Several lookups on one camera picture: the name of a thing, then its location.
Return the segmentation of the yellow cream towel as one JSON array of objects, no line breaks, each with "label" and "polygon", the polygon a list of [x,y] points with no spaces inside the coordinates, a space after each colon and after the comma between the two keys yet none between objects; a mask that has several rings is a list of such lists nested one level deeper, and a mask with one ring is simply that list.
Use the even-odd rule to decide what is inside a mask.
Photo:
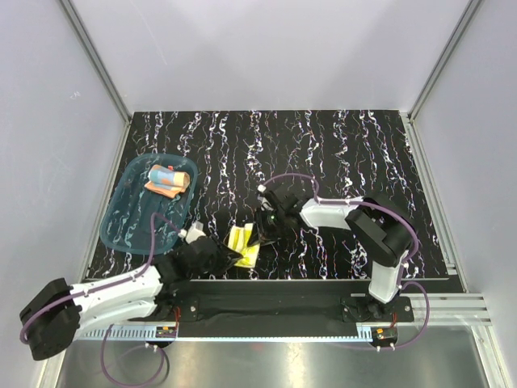
[{"label": "yellow cream towel", "polygon": [[229,232],[227,247],[239,253],[242,257],[234,264],[238,268],[254,268],[259,257],[260,244],[250,244],[254,223],[244,226],[233,226]]}]

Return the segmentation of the orange polka dot towel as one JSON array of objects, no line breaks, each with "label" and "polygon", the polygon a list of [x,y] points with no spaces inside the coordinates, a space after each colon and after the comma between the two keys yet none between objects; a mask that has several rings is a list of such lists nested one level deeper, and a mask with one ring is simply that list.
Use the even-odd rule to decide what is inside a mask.
[{"label": "orange polka dot towel", "polygon": [[185,193],[191,184],[191,176],[187,172],[158,164],[151,166],[147,178],[144,185],[147,190],[171,199]]}]

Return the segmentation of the blue transparent plastic bin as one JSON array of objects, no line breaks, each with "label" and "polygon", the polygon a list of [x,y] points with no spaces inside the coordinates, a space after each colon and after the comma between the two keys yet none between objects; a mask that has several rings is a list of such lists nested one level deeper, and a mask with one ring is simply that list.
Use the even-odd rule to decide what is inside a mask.
[{"label": "blue transparent plastic bin", "polygon": [[[155,165],[189,175],[186,191],[168,198],[146,188]],[[134,158],[124,170],[101,223],[104,245],[115,251],[147,255],[155,237],[154,253],[169,251],[178,239],[176,230],[187,220],[198,175],[197,165],[182,156],[142,154]]]}]

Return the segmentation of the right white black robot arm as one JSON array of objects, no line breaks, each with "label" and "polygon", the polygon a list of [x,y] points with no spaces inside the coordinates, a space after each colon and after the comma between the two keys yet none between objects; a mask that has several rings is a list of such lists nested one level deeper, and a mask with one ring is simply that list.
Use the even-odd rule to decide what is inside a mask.
[{"label": "right white black robot arm", "polygon": [[381,321],[394,313],[394,300],[402,289],[403,261],[418,248],[414,227],[395,206],[381,195],[331,200],[281,196],[267,190],[258,199],[249,247],[275,243],[288,230],[349,230],[372,261],[366,302],[369,315]]}]

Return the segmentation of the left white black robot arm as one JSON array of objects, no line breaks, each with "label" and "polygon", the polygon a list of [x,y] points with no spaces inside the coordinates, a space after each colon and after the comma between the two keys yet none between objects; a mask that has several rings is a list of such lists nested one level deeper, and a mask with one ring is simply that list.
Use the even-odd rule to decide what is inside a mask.
[{"label": "left white black robot arm", "polygon": [[174,312],[179,284],[199,273],[226,272],[242,254],[213,238],[200,237],[134,271],[70,285],[48,282],[21,310],[20,340],[35,361],[67,349],[79,336],[112,323],[141,318],[164,320]]}]

